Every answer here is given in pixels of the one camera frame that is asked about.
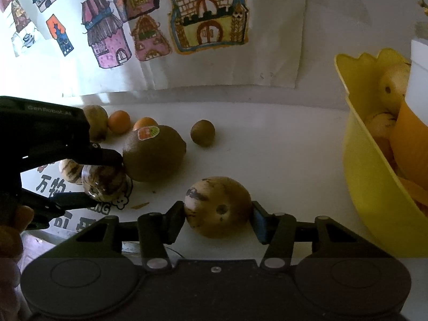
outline fruit sticker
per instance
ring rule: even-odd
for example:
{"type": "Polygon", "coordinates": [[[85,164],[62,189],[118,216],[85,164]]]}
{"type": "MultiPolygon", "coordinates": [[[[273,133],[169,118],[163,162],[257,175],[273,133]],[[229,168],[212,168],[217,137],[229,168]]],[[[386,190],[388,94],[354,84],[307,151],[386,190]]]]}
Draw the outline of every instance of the fruit sticker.
{"type": "Polygon", "coordinates": [[[143,127],[138,130],[138,139],[144,141],[151,139],[159,134],[159,127],[143,127]]]}

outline white table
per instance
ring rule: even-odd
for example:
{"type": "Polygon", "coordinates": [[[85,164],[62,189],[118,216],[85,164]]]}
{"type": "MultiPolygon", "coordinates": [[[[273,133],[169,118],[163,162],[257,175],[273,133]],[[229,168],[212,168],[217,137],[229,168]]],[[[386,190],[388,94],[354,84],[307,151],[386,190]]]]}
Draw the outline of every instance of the white table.
{"type": "MultiPolygon", "coordinates": [[[[268,212],[286,212],[299,221],[312,222],[327,215],[359,235],[373,240],[360,221],[347,192],[342,169],[342,139],[347,112],[303,106],[195,102],[106,106],[107,112],[123,109],[131,119],[148,116],[174,127],[187,143],[180,172],[172,178],[146,185],[134,183],[130,203],[111,211],[122,221],[133,221],[147,212],[165,212],[201,178],[228,176],[242,183],[268,212]],[[216,127],[215,145],[202,149],[190,139],[190,129],[200,119],[216,127]],[[150,202],[140,209],[132,206],[150,202]]],[[[110,138],[103,147],[121,152],[123,138],[110,138]]],[[[57,173],[56,165],[46,168],[57,173]]],[[[23,186],[35,190],[40,174],[23,174],[23,186]]],[[[78,186],[67,185],[68,190],[78,186]]],[[[233,239],[210,240],[194,233],[185,223],[171,246],[186,258],[261,259],[266,250],[247,230],[233,239]]],[[[310,243],[296,243],[294,258],[311,253],[310,243]]],[[[428,261],[406,261],[412,273],[412,292],[403,309],[411,321],[428,315],[428,261]]]]}

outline white paper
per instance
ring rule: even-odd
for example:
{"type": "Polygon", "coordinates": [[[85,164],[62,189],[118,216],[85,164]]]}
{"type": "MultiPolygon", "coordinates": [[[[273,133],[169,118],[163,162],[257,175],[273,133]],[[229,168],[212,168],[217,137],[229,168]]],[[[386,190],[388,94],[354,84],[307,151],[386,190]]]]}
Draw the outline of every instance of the white paper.
{"type": "MultiPolygon", "coordinates": [[[[111,54],[116,53],[118,62],[113,58],[104,65],[99,64],[102,55],[95,56],[95,52],[107,51],[98,46],[106,39],[93,49],[94,46],[89,46],[90,30],[83,25],[83,12],[88,19],[88,5],[86,3],[85,9],[84,3],[95,5],[95,0],[49,0],[48,7],[48,0],[43,1],[39,8],[33,0],[19,0],[46,40],[52,41],[55,35],[50,32],[47,21],[57,20],[61,36],[65,31],[67,42],[72,44],[72,50],[65,56],[59,44],[52,54],[68,64],[75,76],[72,81],[77,85],[71,90],[61,89],[64,96],[196,85],[295,86],[305,0],[159,0],[158,7],[156,0],[105,0],[106,4],[92,11],[91,21],[97,23],[102,14],[100,11],[103,11],[104,17],[108,15],[106,20],[119,21],[118,25],[123,23],[123,36],[119,30],[112,37],[123,37],[124,40],[119,40],[122,46],[108,49],[111,54]],[[121,9],[123,2],[128,4],[127,12],[121,9]],[[177,17],[177,10],[173,10],[173,2],[180,5],[181,19],[177,17]],[[132,8],[129,9],[131,4],[136,6],[134,11],[138,6],[153,4],[153,8],[140,11],[145,14],[137,13],[135,17],[130,12],[132,8]],[[108,14],[107,6],[114,17],[108,14]],[[189,47],[182,47],[180,43],[180,27],[177,31],[173,29],[177,21],[186,23],[185,17],[189,20],[182,29],[188,36],[189,47]],[[146,51],[147,47],[155,51],[146,51]]],[[[35,66],[47,76],[59,71],[55,63],[35,66]]]]}

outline orange and white cup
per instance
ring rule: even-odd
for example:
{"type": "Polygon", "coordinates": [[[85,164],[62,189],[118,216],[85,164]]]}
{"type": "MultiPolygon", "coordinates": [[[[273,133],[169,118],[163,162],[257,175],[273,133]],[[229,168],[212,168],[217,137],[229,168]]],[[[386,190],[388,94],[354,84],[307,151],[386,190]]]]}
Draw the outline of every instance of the orange and white cup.
{"type": "Polygon", "coordinates": [[[391,134],[391,148],[406,178],[428,189],[428,40],[412,41],[406,97],[391,134]]]}

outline yellow basket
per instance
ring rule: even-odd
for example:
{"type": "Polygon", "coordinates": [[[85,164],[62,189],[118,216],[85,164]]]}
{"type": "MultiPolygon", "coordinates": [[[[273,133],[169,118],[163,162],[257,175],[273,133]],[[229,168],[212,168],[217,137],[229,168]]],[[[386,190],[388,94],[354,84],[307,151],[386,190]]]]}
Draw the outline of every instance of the yellow basket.
{"type": "Polygon", "coordinates": [[[428,257],[428,218],[418,209],[395,175],[363,120],[385,110],[376,95],[380,76],[397,62],[408,61],[393,49],[377,58],[363,53],[358,59],[335,57],[336,70],[350,107],[343,164],[354,205],[380,246],[396,257],[428,257]]]}

